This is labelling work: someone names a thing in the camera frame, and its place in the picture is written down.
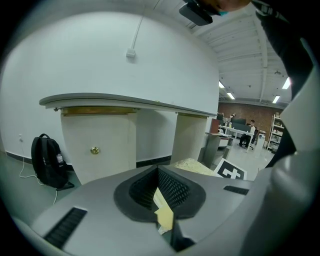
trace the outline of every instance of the white wall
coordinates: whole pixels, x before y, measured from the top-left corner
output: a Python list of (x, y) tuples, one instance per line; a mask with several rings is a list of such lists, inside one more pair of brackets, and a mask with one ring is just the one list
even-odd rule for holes
[[(69, 162), (60, 115), (39, 100), (64, 93), (108, 93), (196, 110), (218, 110), (218, 67), (208, 46), (167, 17), (146, 11), (135, 60), (126, 50), (140, 15), (94, 12), (63, 19), (33, 33), (2, 70), (0, 129), (5, 149), (26, 157), (33, 138), (47, 133)], [(172, 153), (176, 114), (142, 110), (137, 119), (137, 161)]]

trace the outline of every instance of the ceiling light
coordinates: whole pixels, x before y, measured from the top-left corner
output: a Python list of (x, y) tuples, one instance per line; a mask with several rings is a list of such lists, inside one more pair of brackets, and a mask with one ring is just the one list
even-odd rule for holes
[(282, 87), (282, 89), (288, 89), (288, 87), (291, 85), (291, 79), (288, 77)]
[(279, 100), (279, 98), (280, 98), (280, 96), (279, 95), (277, 95), (277, 96), (275, 96), (275, 98), (274, 98), (274, 100), (273, 100), (273, 104), (276, 104), (277, 103), (277, 101)]
[(235, 100), (235, 97), (232, 95), (231, 92), (228, 92), (227, 94), (229, 95), (229, 97), (230, 97), (231, 99)]

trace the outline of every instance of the black strap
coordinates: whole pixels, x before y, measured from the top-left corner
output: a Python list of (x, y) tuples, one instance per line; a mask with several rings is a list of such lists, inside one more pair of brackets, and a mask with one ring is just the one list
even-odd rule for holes
[(50, 137), (48, 135), (46, 135), (45, 133), (42, 133), (39, 137), (42, 138), (43, 136), (46, 136), (48, 139), (50, 139)]

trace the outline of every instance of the gray floor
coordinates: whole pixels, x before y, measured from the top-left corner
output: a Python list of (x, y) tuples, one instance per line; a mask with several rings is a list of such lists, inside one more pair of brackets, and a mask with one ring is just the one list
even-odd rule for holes
[[(52, 206), (56, 190), (50, 186), (41, 186), (35, 177), (20, 178), (23, 163), (0, 152), (0, 196), (12, 216), (18, 217), (27, 225), (43, 211)], [(34, 175), (31, 164), (25, 163), (22, 176)], [(74, 188), (58, 191), (57, 200), (70, 194), (81, 184), (73, 171), (68, 172), (69, 181)]]

